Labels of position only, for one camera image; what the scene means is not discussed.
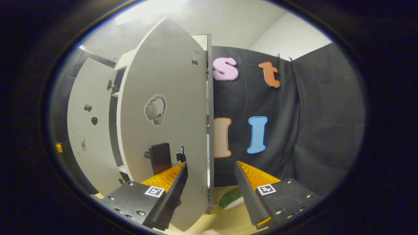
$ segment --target ceiling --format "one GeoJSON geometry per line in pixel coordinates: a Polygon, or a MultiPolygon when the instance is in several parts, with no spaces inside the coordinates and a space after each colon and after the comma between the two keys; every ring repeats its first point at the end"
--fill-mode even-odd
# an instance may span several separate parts
{"type": "Polygon", "coordinates": [[[150,15],[138,12],[136,19],[120,25],[111,19],[91,32],[81,44],[86,50],[118,61],[122,54],[139,44],[152,26],[168,16],[190,34],[211,33],[214,46],[249,49],[287,12],[263,0],[180,1],[181,5],[170,6],[165,12],[150,15]]]}

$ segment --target blue letter i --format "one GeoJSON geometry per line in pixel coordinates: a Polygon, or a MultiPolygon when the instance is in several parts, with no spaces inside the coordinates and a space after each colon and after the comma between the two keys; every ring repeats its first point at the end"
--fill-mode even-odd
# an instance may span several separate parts
{"type": "Polygon", "coordinates": [[[252,126],[251,146],[247,149],[248,154],[263,152],[264,145],[264,127],[267,123],[266,117],[252,117],[248,123],[252,126]]]}

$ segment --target black curtain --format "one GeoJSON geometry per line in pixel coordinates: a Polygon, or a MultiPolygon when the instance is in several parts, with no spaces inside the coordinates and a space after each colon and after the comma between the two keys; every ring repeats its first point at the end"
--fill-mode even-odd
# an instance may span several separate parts
{"type": "Polygon", "coordinates": [[[232,155],[215,159],[214,185],[237,184],[233,163],[240,160],[319,195],[334,188],[355,160],[365,117],[360,76],[338,47],[331,43],[293,62],[231,47],[213,46],[212,53],[234,58],[239,71],[235,80],[214,80],[214,117],[232,120],[232,155]],[[278,88],[264,80],[258,65],[266,61],[278,69],[278,88]],[[268,118],[266,149],[248,154],[254,116],[268,118]]]}
{"type": "Polygon", "coordinates": [[[356,72],[334,43],[295,59],[300,122],[296,180],[319,195],[348,173],[360,148],[365,106],[356,72]]]}
{"type": "Polygon", "coordinates": [[[245,162],[276,177],[293,177],[291,153],[296,140],[299,120],[299,100],[295,77],[289,61],[278,57],[232,47],[213,46],[213,59],[231,57],[239,75],[232,81],[214,79],[214,117],[230,118],[228,147],[231,156],[216,158],[214,185],[236,185],[233,172],[236,160],[245,162]],[[278,69],[277,88],[264,79],[260,63],[271,62],[278,69]],[[264,144],[266,149],[248,154],[251,144],[251,117],[265,116],[264,144]]]}

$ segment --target white cabinet door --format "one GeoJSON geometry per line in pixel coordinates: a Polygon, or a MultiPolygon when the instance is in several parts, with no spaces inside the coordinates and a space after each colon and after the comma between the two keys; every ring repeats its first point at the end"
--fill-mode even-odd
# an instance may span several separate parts
{"type": "Polygon", "coordinates": [[[67,111],[68,135],[81,170],[102,195],[120,187],[109,134],[109,104],[116,71],[88,58],[81,67],[71,89],[67,111]],[[91,105],[91,111],[84,110],[91,105]],[[97,119],[94,125],[92,118],[97,119]]]}
{"type": "Polygon", "coordinates": [[[117,128],[122,158],[137,182],[153,176],[150,160],[144,157],[150,145],[169,143],[173,165],[179,164],[175,153],[184,146],[189,177],[171,223],[188,229],[208,208],[206,54],[169,18],[148,32],[126,68],[118,98],[117,128]],[[160,126],[153,125],[144,113],[145,105],[156,94],[167,101],[160,126]]]}

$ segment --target green vegetable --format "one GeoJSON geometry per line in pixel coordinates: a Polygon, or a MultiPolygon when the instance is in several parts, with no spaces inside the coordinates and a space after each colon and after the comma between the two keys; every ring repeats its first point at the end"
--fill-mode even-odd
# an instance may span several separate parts
{"type": "Polygon", "coordinates": [[[224,209],[226,208],[231,202],[237,200],[238,198],[242,197],[241,190],[235,189],[228,193],[225,193],[225,195],[221,198],[219,201],[219,207],[224,209]]]}

